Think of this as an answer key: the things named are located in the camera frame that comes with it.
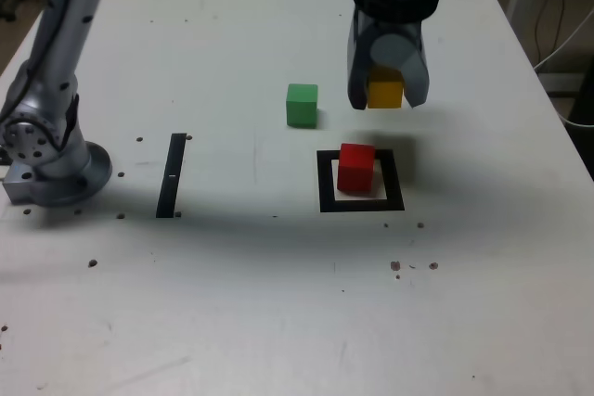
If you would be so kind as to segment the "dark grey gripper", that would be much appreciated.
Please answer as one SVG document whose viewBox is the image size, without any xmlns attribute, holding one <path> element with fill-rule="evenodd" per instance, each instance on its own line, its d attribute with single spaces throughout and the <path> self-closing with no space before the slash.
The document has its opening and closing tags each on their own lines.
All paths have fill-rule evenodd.
<svg viewBox="0 0 594 396">
<path fill-rule="evenodd" d="M 374 39 L 370 50 L 370 41 Z M 355 8 L 347 41 L 347 95 L 353 109 L 364 110 L 368 105 L 371 60 L 371 89 L 391 84 L 390 90 L 394 92 L 395 84 L 399 83 L 401 96 L 410 107 L 426 102 L 430 78 L 420 22 L 392 23 Z"/>
</svg>

